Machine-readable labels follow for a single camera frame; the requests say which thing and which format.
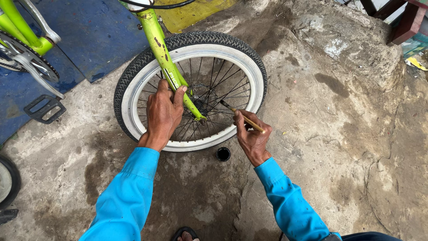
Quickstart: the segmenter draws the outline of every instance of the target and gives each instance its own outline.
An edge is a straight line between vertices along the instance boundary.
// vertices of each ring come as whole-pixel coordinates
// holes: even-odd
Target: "hand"
[[[175,93],[168,90],[168,82],[161,79],[156,93],[147,100],[147,131],[140,137],[138,147],[161,151],[181,122],[183,96],[187,87],[180,86]]]
[[[263,134],[258,130],[248,130],[252,128],[252,126],[245,122],[243,115],[259,125],[266,132]],[[266,143],[272,132],[272,127],[270,125],[259,120],[254,113],[245,110],[235,111],[233,120],[233,124],[237,127],[238,133],[236,135],[239,145],[254,167],[261,165],[272,157],[269,151],[266,150]]]

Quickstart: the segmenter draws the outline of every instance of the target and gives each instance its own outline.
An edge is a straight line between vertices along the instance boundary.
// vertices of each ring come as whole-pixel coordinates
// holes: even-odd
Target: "stained concrete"
[[[267,148],[330,230],[427,236],[425,75],[384,45],[382,21],[333,1],[241,1],[187,30],[228,32],[262,56],[268,91],[259,117],[274,128]],[[22,189],[18,218],[0,240],[77,240],[97,196],[135,143],[113,113],[125,69],[81,82],[51,125],[30,121],[1,154]],[[218,162],[227,146],[232,157]],[[191,226],[201,240],[278,239],[272,206],[235,138],[207,150],[161,153],[142,240]]]

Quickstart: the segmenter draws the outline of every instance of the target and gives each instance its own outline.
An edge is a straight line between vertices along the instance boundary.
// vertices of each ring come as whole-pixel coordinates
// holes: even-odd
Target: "blue shirt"
[[[153,149],[135,148],[122,171],[98,197],[97,214],[79,241],[141,240],[158,159],[159,152]],[[279,228],[290,241],[320,241],[330,234],[303,198],[300,187],[291,182],[272,157],[254,170],[273,205]]]

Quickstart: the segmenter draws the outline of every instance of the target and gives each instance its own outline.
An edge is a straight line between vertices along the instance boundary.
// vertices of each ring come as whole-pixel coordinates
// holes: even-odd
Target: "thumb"
[[[247,130],[245,129],[245,125],[244,125],[244,116],[242,115],[242,113],[240,111],[235,111],[235,116],[237,117],[236,129],[238,132],[237,133],[238,137],[243,137],[247,133]]]
[[[178,89],[175,91],[174,94],[174,105],[183,105],[183,97],[184,97],[184,93],[187,90],[187,86],[182,85],[180,87],[178,87]]]

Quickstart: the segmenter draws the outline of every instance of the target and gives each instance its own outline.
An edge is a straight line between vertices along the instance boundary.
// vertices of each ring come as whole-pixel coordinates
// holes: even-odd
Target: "bicycle chain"
[[[22,69],[22,68],[20,69],[20,68],[17,68],[15,66],[8,65],[8,64],[2,63],[2,62],[0,62],[0,66],[5,66],[5,67],[8,67],[8,68],[16,69],[19,72],[26,72],[26,73],[28,73],[28,71],[26,69]]]
[[[59,78],[59,74],[58,72],[55,70],[55,68],[52,67],[52,65],[46,61],[46,59],[44,59],[41,55],[39,55],[39,53],[37,53],[36,51],[34,51],[32,48],[28,47],[28,45],[26,45],[25,43],[23,43],[22,41],[20,41],[19,39],[15,38],[14,36],[8,34],[7,32],[0,30],[0,33],[7,35],[9,38],[17,41],[18,43],[20,43],[22,46],[24,46],[27,50],[31,51],[33,54],[35,54],[37,57],[39,57],[45,64],[47,64],[49,66],[49,68],[55,73],[55,75]]]

